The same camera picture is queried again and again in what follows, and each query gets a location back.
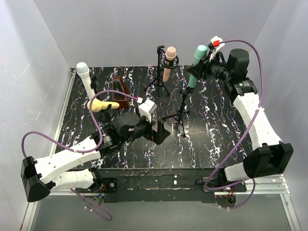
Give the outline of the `black tripod clip stand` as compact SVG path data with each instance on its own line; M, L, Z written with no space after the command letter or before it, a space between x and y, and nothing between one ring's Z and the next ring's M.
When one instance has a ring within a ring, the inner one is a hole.
M181 101L179 110L173 115L165 116L165 117L162 118L163 121L165 121L169 118L173 118L175 121L177 121L178 125L183 128L183 134L182 135L183 135L184 138L186 137L186 133L185 133L184 123L183 123L183 117L184 117L185 114L188 115L190 113L190 111L184 111L185 105L186 105L185 101L187 99L187 95L190 94L190 93L193 93L193 88L191 88L191 87L187 87L186 89L181 89L180 94L181 94L182 101Z

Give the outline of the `white microphone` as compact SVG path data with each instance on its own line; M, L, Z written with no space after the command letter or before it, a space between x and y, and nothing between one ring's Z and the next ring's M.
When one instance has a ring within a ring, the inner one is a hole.
M95 96L95 91L91 87L90 69L85 62L79 62L76 65L77 74L82 80L89 100Z

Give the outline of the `yellow microphone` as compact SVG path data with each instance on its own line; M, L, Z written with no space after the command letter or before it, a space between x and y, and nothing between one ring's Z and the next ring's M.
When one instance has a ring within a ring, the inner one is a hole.
M108 101L100 101L98 99L94 99L91 105L93 112L98 112L100 110L105 110L107 107L111 105L111 109L117 109L120 107L117 102L108 102Z

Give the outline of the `black round-base clip stand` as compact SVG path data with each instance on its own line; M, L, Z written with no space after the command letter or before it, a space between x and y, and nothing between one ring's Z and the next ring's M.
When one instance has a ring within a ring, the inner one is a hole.
M114 109L106 109L101 110L101 116L99 120L103 123L109 123L112 121L112 119L115 116L115 110Z
M94 91L95 94L98 93L97 84L98 84L97 75L95 75L91 78L91 84L90 84L90 87Z

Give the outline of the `mint green microphone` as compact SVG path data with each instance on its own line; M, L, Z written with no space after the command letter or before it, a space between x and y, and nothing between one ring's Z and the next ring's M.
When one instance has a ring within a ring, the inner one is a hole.
M199 62L204 59L207 55L207 46L205 45L199 45L194 53L194 61L193 61L193 68L188 68L188 72L190 73L190 78L189 78L189 83L188 87L189 88L194 88L197 80L199 80L200 77L200 68L201 65Z

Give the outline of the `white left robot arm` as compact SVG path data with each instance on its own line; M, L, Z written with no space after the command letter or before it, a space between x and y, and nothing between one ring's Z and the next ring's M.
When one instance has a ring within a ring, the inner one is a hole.
M122 145L140 137L160 145L170 132L161 120L151 122L146 116L126 112L80 143L56 154L22 160L21 178L28 202L36 202L51 192L70 188L92 190L102 187L103 180L90 169L74 170L88 161L117 152Z

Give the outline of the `pink microphone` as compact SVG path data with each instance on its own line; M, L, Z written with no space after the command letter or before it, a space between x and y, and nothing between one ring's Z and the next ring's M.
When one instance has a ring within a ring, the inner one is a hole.
M166 52L165 52L165 61L164 63L167 65L165 68L164 68L164 72L163 72L163 81L164 82L167 82L168 79L169 79L169 75L170 75L170 72L171 72L171 69L168 68L171 67L173 65L173 61L174 59L176 58L176 48L175 47L168 47Z

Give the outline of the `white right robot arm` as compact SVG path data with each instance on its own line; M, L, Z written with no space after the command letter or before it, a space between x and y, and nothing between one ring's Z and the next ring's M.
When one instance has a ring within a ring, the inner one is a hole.
M231 50L225 61L221 52L208 51L205 45L199 45L193 65L188 68L192 77L210 76L223 80L225 91L240 113L252 143L252 153L242 162L219 169L218 176L209 181L212 187L282 174L294 152L292 145L284 143L273 130L259 105L257 88L247 77L248 65L249 53L246 50Z

